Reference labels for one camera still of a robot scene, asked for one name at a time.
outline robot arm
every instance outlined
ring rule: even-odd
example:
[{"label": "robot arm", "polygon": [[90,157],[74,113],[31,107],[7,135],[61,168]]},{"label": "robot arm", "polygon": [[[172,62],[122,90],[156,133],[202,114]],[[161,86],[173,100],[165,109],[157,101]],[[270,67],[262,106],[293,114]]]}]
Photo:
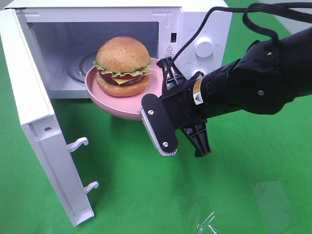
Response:
[{"label": "robot arm", "polygon": [[175,131],[181,129],[195,146],[195,156],[204,156],[210,153],[207,118],[238,110],[273,115],[296,97],[311,95],[311,51],[309,28],[278,43],[255,41],[242,59],[189,80],[171,58],[161,59],[162,96],[144,96],[141,107],[154,145],[164,156],[175,154]]}]

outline hamburger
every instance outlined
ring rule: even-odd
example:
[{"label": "hamburger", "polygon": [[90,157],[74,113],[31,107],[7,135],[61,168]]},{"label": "hamburger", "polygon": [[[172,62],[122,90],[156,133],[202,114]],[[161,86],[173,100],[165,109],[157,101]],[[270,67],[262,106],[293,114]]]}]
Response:
[{"label": "hamburger", "polygon": [[152,59],[146,47],[131,37],[115,37],[97,52],[97,83],[114,97],[140,94],[149,83]]}]

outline microwave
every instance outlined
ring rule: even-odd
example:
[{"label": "microwave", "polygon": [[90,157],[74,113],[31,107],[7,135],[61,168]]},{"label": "microwave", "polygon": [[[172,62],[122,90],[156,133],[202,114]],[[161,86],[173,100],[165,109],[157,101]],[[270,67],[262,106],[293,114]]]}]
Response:
[{"label": "microwave", "polygon": [[[136,38],[152,58],[173,57],[214,6],[227,5],[223,0],[14,0],[0,11],[21,127],[74,226],[94,216],[87,193],[99,184],[82,184],[71,152],[88,139],[66,142],[50,100],[89,98],[84,78],[97,50],[113,37]],[[212,13],[175,62],[185,77],[221,66],[231,18],[228,12]]]}]

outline white knob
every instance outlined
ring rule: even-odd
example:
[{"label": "white knob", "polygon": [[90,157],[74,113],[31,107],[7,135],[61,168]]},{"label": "white knob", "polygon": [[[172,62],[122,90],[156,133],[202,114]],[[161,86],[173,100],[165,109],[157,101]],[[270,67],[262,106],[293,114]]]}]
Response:
[{"label": "white knob", "polygon": [[201,37],[195,42],[195,53],[202,58],[208,57],[214,51],[214,44],[209,37]]},{"label": "white knob", "polygon": [[199,69],[192,71],[191,75],[192,76],[195,75],[196,72],[202,72],[202,73],[204,73],[204,76],[207,74],[206,70],[199,68]]}]

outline open microwave door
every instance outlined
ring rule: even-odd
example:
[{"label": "open microwave door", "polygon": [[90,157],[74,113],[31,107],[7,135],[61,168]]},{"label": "open microwave door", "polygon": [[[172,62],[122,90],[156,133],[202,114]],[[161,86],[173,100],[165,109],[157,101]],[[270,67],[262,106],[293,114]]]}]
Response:
[{"label": "open microwave door", "polygon": [[70,153],[88,140],[83,137],[66,144],[16,11],[0,11],[0,21],[20,124],[72,224],[78,225],[94,216],[86,194],[98,183],[83,187]]}]

